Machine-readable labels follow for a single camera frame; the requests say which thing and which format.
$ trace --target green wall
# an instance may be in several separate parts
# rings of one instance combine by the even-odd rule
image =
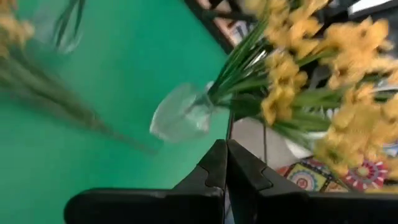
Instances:
[[[145,155],[4,101],[0,223],[61,224],[67,200],[93,187],[169,189],[215,139],[225,137],[226,111],[213,118],[211,133],[202,139],[171,145],[149,134],[162,98],[180,83],[202,87],[214,80],[226,55],[182,0],[117,2],[88,1],[75,52],[40,58],[107,123],[158,153]],[[37,1],[20,0],[20,7],[22,15],[32,14]]]

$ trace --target yellow flower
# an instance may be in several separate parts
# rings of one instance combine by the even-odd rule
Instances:
[[[356,104],[353,105],[354,117],[349,123],[349,130],[353,134],[362,134],[362,138],[368,138],[380,120],[380,110],[373,105]]]
[[[268,9],[274,13],[289,8],[289,2],[287,0],[267,0],[267,1],[268,1],[267,5]]]
[[[17,8],[16,0],[0,0],[0,11],[9,12]]]
[[[358,89],[352,87],[349,90],[347,90],[344,95],[344,101],[349,105],[359,102],[365,104],[371,104],[374,101],[373,99],[374,99],[374,93],[373,93],[372,83],[362,84]]]
[[[0,14],[0,26],[6,30],[8,40],[24,47],[34,35],[34,27],[27,21],[19,22],[12,14]]]
[[[364,154],[360,152],[353,152],[345,157],[345,163],[349,168],[359,167],[363,164]]]
[[[396,141],[397,138],[394,138],[394,136],[393,138],[391,137],[392,132],[395,129],[393,125],[395,124],[391,124],[385,119],[380,118],[380,120],[373,128],[370,141],[377,146],[383,146],[385,144],[390,144]]]
[[[364,155],[366,156],[366,158],[372,162],[379,161],[382,153],[383,153],[383,147],[373,144],[369,145],[364,151]]]
[[[289,120],[292,119],[293,111],[291,107],[287,106],[285,108],[278,108],[278,112],[276,114],[277,119],[279,120]]]
[[[303,39],[306,35],[308,37],[314,36],[322,26],[318,23],[318,20],[314,17],[308,19],[301,19],[295,22],[289,30],[291,42],[296,42]]]
[[[293,42],[292,48],[296,51],[296,58],[303,59],[310,55],[319,43],[320,41],[315,39],[301,39]]]
[[[372,25],[373,25],[373,19],[372,19],[372,17],[368,16],[361,23],[359,23],[358,29],[360,31],[368,30]]]
[[[372,57],[371,54],[362,53],[358,49],[339,53],[329,63],[332,76],[328,81],[328,86],[335,90],[341,86],[359,82],[365,76]]]
[[[389,40],[384,40],[381,45],[379,46],[380,50],[389,51],[394,48],[394,44]]]
[[[261,102],[261,109],[269,125],[273,125],[276,120],[276,96],[271,92],[269,96]]]
[[[278,13],[270,13],[268,15],[268,25],[267,26],[271,26],[275,29],[277,29],[278,27],[287,26],[288,18],[289,18],[289,8],[287,8],[286,10],[280,11]]]
[[[287,26],[267,26],[264,35],[269,42],[273,43],[278,48],[284,49],[290,45],[289,28]]]
[[[374,57],[367,66],[367,73],[392,73],[398,70],[398,60],[390,56]]]
[[[387,19],[380,19],[373,25],[363,29],[359,34],[358,45],[364,51],[376,50],[384,43],[389,32],[389,25]]]
[[[388,169],[398,169],[397,158],[388,158],[385,162]]]
[[[387,174],[389,179],[397,180],[398,179],[398,168],[391,169]]]
[[[278,67],[270,70],[269,77],[273,82],[287,83],[288,79],[298,74],[299,70],[299,66],[293,60],[284,60]]]
[[[301,87],[303,87],[307,82],[307,73],[306,72],[298,72],[296,76],[294,76],[294,87],[296,91],[299,91]]]
[[[295,89],[292,86],[276,86],[279,88],[280,95],[277,100],[278,108],[288,108],[292,104],[295,96]]]
[[[343,158],[336,151],[322,146],[322,140],[314,150],[314,156],[339,175],[348,173],[348,165],[343,163]]]
[[[355,108],[351,105],[343,105],[339,112],[333,116],[331,121],[332,125],[336,130],[341,131],[348,127],[355,116]]]
[[[301,19],[306,19],[327,4],[328,0],[304,0],[303,5],[290,14],[289,20],[295,23]]]
[[[333,126],[330,126],[326,136],[324,137],[324,141],[331,148],[338,147],[344,140],[344,133],[338,131]]]
[[[356,24],[353,22],[334,23],[324,33],[325,45],[331,48],[350,49],[355,46],[356,39],[353,39]]]
[[[271,55],[266,57],[266,59],[265,59],[266,67],[268,67],[268,68],[276,68],[282,62],[284,62],[286,60],[293,61],[293,57],[290,54],[286,53],[285,51],[276,50]]]

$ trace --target green leaf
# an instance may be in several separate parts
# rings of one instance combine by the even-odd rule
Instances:
[[[244,60],[248,58],[250,50],[256,51],[253,46],[258,42],[262,35],[267,21],[260,21],[257,26],[246,36],[241,43],[238,44],[229,55],[224,67],[221,69],[214,85],[209,89],[209,95],[214,94],[215,91],[222,85],[226,78],[231,78],[233,73],[236,73],[236,69],[244,63]]]
[[[298,130],[305,132],[326,131],[329,128],[328,123],[318,123],[314,121],[290,119],[289,123],[296,125]]]
[[[335,90],[331,90],[329,88],[316,88],[313,90],[304,90],[301,91],[296,98],[305,98],[305,99],[312,99],[312,100],[320,100],[325,97],[329,97],[331,95],[339,95],[341,96],[340,92]]]
[[[291,123],[290,121],[287,121],[287,120],[285,120],[285,121],[277,120],[274,125],[276,125],[276,124],[282,125],[283,127],[289,128],[291,130],[304,132],[304,130],[300,129],[300,126],[297,126],[295,123]]]
[[[293,112],[293,119],[297,119],[299,121],[311,121],[314,123],[325,124],[327,126],[330,125],[329,118],[324,118],[319,114],[309,113],[306,111],[301,110],[294,110]]]
[[[385,102],[385,101],[391,99],[392,97],[394,97],[395,94],[396,94],[396,91],[394,93],[379,92],[379,93],[376,93],[376,95],[374,96],[374,99],[376,101]]]
[[[245,90],[250,90],[253,88],[258,88],[260,86],[267,86],[268,85],[268,80],[264,77],[262,80],[248,80],[246,82],[241,82],[233,87],[231,87],[228,91],[225,92],[225,94],[230,94],[230,93],[236,93],[239,91],[245,91]]]
[[[215,94],[220,95],[221,94],[220,92],[231,88],[236,83],[239,83],[240,80],[242,80],[248,74],[250,74],[253,69],[258,69],[259,67],[261,67],[261,65],[264,64],[262,62],[262,60],[259,61],[260,63],[258,63],[258,62],[255,63],[255,65],[249,66],[249,64],[256,57],[260,56],[260,54],[262,53],[263,50],[264,50],[264,46],[262,44],[262,45],[254,47],[250,52],[248,52],[249,55],[244,60],[244,62],[236,63],[236,67],[233,68],[233,72],[231,72],[228,76],[225,76],[224,78],[219,80],[219,84],[217,87],[217,93],[215,93]]]
[[[301,108],[339,108],[341,106],[340,102],[336,101],[309,101],[309,100],[294,100],[292,106],[301,107]]]

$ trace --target black frame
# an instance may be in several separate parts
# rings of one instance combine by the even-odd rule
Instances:
[[[306,192],[236,141],[217,140],[173,189],[87,190],[68,202],[64,217],[67,224],[222,224],[226,186],[236,224],[390,224],[398,210],[398,195]]]
[[[229,54],[234,49],[233,44],[225,37],[224,33],[219,30],[218,26],[214,23],[215,17],[223,17],[226,19],[233,19],[235,21],[246,21],[248,23],[256,22],[256,18],[252,15],[243,14],[239,6],[233,0],[228,0],[232,8],[232,12],[225,13],[214,10],[214,8],[222,0],[210,1],[213,3],[210,9],[204,9],[196,0],[184,0],[188,8],[193,12],[197,19],[206,27],[208,32],[213,36],[217,43],[221,46],[226,54]]]

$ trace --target flower bouquet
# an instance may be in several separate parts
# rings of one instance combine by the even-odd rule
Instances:
[[[328,3],[248,1],[259,22],[214,84],[203,92],[187,87],[172,92],[155,112],[150,131],[167,141],[193,138],[207,131],[217,108],[227,108],[312,151],[341,184],[368,161],[386,164],[386,177],[398,178],[398,159],[383,151],[398,139],[398,60],[385,54],[394,47],[386,39],[389,24],[369,17],[324,26],[315,14]],[[308,88],[308,74],[318,66],[328,69],[327,84]],[[324,134],[314,139],[313,133]],[[382,187],[366,190],[396,191]]]

